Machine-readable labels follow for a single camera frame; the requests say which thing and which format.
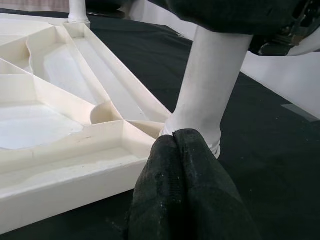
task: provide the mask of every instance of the black fabric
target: black fabric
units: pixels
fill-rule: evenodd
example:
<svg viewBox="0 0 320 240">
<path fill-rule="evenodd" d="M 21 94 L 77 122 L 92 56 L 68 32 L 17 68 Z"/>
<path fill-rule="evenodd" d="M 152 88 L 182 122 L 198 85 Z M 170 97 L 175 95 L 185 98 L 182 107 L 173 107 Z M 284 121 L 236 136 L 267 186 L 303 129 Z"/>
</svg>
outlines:
<svg viewBox="0 0 320 240">
<path fill-rule="evenodd" d="M 134 188 L 129 240 L 260 240 L 235 184 L 203 137 L 160 137 Z"/>
<path fill-rule="evenodd" d="M 121 8 L 129 0 L 85 0 L 87 9 L 92 11 L 112 12 Z"/>
<path fill-rule="evenodd" d="M 134 188 L 128 239 L 186 239 L 186 209 L 179 150 L 173 137 L 162 136 Z"/>
<path fill-rule="evenodd" d="M 89 19 L 92 31 L 173 111 L 192 42 L 164 26 Z M 286 104 L 290 102 L 240 74 L 221 122 L 219 162 L 263 240 L 319 240 L 320 121 L 308 122 L 282 107 Z M 128 191 L 6 233 L 0 240 L 113 240 L 125 228 L 132 197 Z"/>
<path fill-rule="evenodd" d="M 149 0 L 219 33 L 270 35 L 294 22 L 301 0 Z"/>
<path fill-rule="evenodd" d="M 195 130 L 174 133 L 186 179 L 191 239 L 260 240 L 231 177 Z"/>
</svg>

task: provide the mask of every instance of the white wall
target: white wall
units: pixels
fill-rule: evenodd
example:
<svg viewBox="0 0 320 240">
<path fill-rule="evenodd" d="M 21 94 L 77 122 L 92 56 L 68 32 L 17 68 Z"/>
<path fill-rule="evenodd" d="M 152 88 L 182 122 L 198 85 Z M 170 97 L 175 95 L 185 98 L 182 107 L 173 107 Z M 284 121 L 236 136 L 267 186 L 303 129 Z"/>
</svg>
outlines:
<svg viewBox="0 0 320 240">
<path fill-rule="evenodd" d="M 20 11 L 69 12 L 69 0 L 0 0 L 0 8 Z"/>
<path fill-rule="evenodd" d="M 138 0 L 131 19 L 167 25 L 193 40 L 197 26 L 146 0 Z M 243 73 L 320 119 L 320 52 L 302 56 L 266 57 L 248 52 Z"/>
</svg>

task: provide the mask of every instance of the white plastic tray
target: white plastic tray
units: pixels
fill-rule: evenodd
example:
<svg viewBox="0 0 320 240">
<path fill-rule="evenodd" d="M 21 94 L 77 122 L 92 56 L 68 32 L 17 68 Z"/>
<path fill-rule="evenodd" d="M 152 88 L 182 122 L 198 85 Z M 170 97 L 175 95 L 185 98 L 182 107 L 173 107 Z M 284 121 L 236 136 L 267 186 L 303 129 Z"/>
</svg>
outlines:
<svg viewBox="0 0 320 240">
<path fill-rule="evenodd" d="M 0 14 L 0 234 L 132 189 L 169 115 L 84 24 Z"/>
</svg>

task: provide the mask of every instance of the white post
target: white post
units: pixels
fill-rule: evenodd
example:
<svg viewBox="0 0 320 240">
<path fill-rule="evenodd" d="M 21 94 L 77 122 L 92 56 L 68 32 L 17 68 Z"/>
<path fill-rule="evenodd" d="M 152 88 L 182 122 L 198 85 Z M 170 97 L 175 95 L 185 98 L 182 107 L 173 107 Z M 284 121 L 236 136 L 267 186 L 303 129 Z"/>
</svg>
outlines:
<svg viewBox="0 0 320 240">
<path fill-rule="evenodd" d="M 178 103 L 163 135 L 196 129 L 219 157 L 221 119 L 251 40 L 250 35 L 216 33 L 198 26 Z"/>
<path fill-rule="evenodd" d="M 86 12 L 86 0 L 69 0 L 69 23 L 83 23 L 90 27 Z"/>
</svg>

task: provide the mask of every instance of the black fabric cover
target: black fabric cover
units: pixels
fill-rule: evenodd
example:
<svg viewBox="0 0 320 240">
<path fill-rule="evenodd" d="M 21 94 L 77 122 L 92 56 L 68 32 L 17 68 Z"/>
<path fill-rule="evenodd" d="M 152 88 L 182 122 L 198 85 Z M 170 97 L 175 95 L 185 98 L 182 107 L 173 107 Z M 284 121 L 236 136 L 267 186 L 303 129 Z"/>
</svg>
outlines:
<svg viewBox="0 0 320 240">
<path fill-rule="evenodd" d="M 218 33 L 270 35 L 290 25 L 301 0 L 149 0 Z"/>
<path fill-rule="evenodd" d="M 129 240 L 259 240 L 228 173 L 195 130 L 160 137 L 134 189 Z"/>
<path fill-rule="evenodd" d="M 115 11 L 129 0 L 85 0 L 87 10 Z"/>
</svg>

